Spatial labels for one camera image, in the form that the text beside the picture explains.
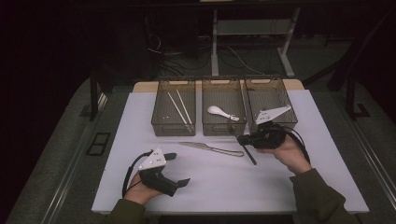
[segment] person's left hand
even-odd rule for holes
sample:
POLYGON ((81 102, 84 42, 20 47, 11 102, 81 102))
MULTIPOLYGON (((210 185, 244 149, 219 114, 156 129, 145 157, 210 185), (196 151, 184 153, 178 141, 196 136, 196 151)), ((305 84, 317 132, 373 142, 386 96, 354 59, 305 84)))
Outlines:
POLYGON ((132 178, 129 186, 131 187, 132 185, 135 186, 126 191, 123 199, 145 205, 151 198, 162 194, 158 190, 151 189, 140 182, 139 172, 137 172, 134 175, 134 178, 132 178))

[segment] white spoon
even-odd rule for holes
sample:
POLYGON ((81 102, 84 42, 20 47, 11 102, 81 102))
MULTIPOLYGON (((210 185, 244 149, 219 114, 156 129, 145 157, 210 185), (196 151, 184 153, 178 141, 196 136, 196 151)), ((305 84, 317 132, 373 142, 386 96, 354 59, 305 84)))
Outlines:
POLYGON ((237 117, 235 117, 233 115, 229 115, 229 114, 225 113, 224 111, 222 111, 220 108, 218 108, 215 105, 212 105, 212 106, 208 107, 207 108, 207 113, 220 115, 220 116, 223 116, 223 117, 225 117, 227 119, 231 119, 233 121, 238 121, 239 120, 239 118, 237 118, 237 117))

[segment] knife handle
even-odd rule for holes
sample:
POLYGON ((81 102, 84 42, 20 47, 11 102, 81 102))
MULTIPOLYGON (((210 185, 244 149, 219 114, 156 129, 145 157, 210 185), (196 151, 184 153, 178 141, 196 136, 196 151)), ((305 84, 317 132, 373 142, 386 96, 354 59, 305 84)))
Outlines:
POLYGON ((216 148, 216 147, 211 147, 210 149, 213 151, 224 153, 224 154, 231 155, 231 156, 237 156, 237 157, 244 156, 243 151, 230 151, 230 150, 220 149, 220 148, 216 148))

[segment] knife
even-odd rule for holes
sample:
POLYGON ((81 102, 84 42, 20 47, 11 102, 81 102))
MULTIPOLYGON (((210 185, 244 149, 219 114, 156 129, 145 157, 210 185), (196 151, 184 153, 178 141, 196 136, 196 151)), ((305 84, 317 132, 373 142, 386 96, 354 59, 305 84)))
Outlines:
POLYGON ((206 149, 206 150, 224 153, 224 154, 231 155, 231 156, 237 156, 237 157, 244 156, 243 151, 230 151, 230 150, 220 149, 220 148, 216 148, 216 147, 210 147, 205 143, 197 143, 197 142, 179 142, 179 143, 184 146, 198 147, 198 148, 202 148, 202 149, 206 149))

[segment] sleeve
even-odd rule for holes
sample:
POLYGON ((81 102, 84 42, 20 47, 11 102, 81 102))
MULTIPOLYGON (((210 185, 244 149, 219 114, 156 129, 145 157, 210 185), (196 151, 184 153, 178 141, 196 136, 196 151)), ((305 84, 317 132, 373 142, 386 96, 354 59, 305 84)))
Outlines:
POLYGON ((119 199, 102 224, 140 224, 145 210, 145 206, 140 203, 119 199))
POLYGON ((329 187, 316 169, 290 178, 298 217, 304 224, 359 224, 344 208, 345 197, 329 187))

